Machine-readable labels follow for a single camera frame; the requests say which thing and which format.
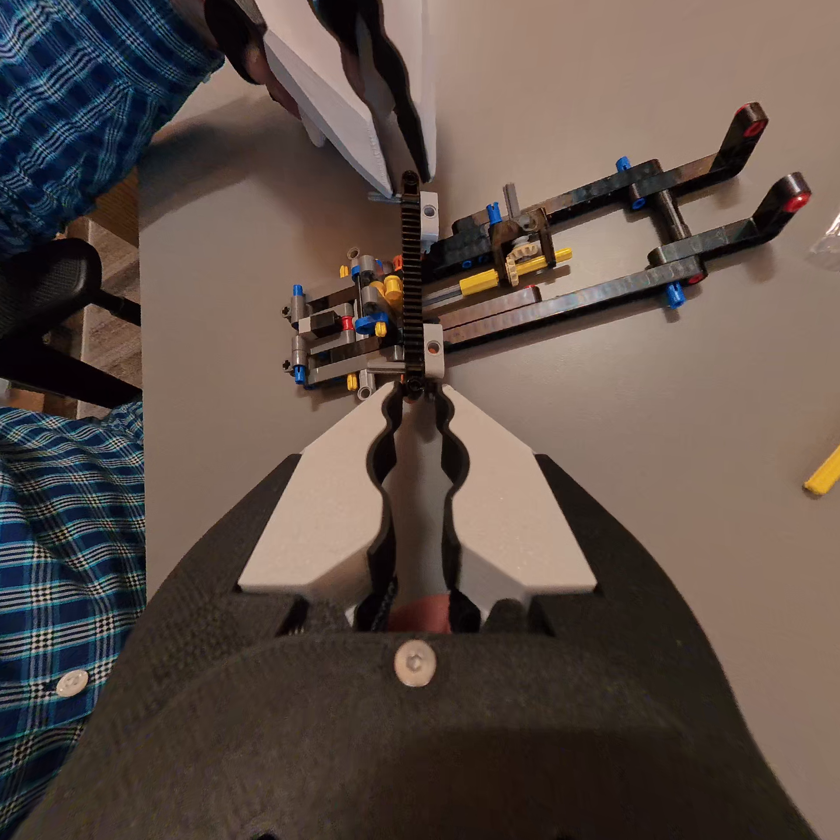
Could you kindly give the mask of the yellow lego axle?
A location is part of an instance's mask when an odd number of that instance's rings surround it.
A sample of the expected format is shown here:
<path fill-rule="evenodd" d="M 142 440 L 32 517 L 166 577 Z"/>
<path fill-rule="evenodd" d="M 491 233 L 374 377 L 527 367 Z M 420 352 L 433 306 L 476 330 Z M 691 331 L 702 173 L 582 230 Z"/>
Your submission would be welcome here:
<path fill-rule="evenodd" d="M 803 489 L 815 497 L 828 493 L 839 481 L 840 446 L 826 457 L 812 475 L 803 483 Z"/>

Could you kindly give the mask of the black office chair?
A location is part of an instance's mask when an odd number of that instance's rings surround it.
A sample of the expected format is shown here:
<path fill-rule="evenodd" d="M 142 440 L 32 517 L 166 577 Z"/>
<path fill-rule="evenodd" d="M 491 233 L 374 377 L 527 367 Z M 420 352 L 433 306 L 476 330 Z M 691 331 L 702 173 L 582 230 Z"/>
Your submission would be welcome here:
<path fill-rule="evenodd" d="M 1 375 L 29 390 L 115 408 L 140 388 L 47 345 L 44 337 L 87 306 L 141 325 L 141 307 L 102 289 L 102 262 L 78 238 L 50 241 L 1 265 Z"/>

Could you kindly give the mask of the clear plastic parts bag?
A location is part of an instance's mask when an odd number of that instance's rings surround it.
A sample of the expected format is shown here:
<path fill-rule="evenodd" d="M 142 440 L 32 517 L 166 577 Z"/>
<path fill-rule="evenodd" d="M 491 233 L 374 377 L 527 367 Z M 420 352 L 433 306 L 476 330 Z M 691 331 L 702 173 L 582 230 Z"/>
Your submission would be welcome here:
<path fill-rule="evenodd" d="M 836 215 L 825 234 L 820 237 L 807 254 L 807 261 L 823 270 L 839 272 L 839 228 L 840 215 Z"/>

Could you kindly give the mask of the black lego chassis assembly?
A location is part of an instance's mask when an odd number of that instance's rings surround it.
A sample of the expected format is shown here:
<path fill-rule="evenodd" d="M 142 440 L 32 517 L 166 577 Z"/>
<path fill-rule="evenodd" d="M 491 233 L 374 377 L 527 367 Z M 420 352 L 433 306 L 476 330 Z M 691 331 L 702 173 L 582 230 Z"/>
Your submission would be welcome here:
<path fill-rule="evenodd" d="M 757 102 L 734 114 L 716 153 L 665 169 L 657 159 L 632 164 L 571 191 L 521 207 L 515 185 L 499 203 L 456 220 L 438 236 L 438 196 L 418 175 L 403 177 L 393 199 L 401 211 L 402 249 L 392 259 L 349 250 L 342 287 L 317 296 L 293 286 L 282 316 L 291 327 L 281 369 L 315 390 L 338 382 L 365 400 L 378 377 L 391 377 L 416 398 L 444 378 L 445 352 L 467 349 L 625 303 L 661 297 L 681 308 L 686 290 L 708 276 L 711 261 L 762 246 L 781 233 L 812 198 L 800 172 L 774 183 L 748 217 L 692 233 L 679 199 L 739 175 L 769 124 Z M 572 259 L 553 235 L 571 223 L 617 208 L 649 217 L 661 244 L 644 268 L 552 296 L 550 273 Z"/>

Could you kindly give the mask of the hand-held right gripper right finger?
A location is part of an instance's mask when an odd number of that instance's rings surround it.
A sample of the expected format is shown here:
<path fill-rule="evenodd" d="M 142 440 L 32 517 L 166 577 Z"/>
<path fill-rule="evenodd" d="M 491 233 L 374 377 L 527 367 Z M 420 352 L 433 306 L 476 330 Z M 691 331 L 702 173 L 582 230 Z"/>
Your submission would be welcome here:
<path fill-rule="evenodd" d="M 451 385 L 435 396 L 451 483 L 442 561 L 454 631 L 477 631 L 499 602 L 527 614 L 535 596 L 590 594 L 595 575 L 537 456 Z"/>

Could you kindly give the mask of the person's left hand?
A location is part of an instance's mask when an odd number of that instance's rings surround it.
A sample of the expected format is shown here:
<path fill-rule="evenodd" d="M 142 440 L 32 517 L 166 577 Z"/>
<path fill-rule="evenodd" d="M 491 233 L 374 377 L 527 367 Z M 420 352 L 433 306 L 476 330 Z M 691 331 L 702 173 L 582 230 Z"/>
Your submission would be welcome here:
<path fill-rule="evenodd" d="M 248 84 L 265 88 L 273 101 L 299 119 L 298 105 L 280 84 L 266 56 L 266 21 L 254 1 L 205 1 L 203 15 L 215 46 Z"/>

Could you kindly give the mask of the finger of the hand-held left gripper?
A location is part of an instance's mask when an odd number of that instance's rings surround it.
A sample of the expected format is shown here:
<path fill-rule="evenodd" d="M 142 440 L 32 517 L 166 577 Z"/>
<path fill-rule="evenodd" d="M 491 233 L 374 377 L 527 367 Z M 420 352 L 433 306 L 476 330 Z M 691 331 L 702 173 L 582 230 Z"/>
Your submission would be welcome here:
<path fill-rule="evenodd" d="M 411 2 L 258 1 L 269 68 L 380 194 L 412 167 Z"/>
<path fill-rule="evenodd" d="M 374 2 L 378 31 L 370 32 L 368 81 L 374 138 L 370 183 L 398 183 L 413 168 L 422 183 L 431 182 L 437 167 L 437 109 L 433 37 L 428 2 Z M 374 57 L 396 56 L 400 74 L 380 70 Z"/>

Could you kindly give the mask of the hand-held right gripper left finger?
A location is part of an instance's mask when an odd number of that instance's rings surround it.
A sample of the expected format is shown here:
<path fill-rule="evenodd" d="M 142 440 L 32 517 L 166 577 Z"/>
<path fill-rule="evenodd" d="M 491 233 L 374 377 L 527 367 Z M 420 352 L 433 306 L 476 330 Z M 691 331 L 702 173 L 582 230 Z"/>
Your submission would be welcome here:
<path fill-rule="evenodd" d="M 238 586 L 330 602 L 383 631 L 396 596 L 396 535 L 383 482 L 396 464 L 403 388 L 383 385 L 301 453 Z"/>

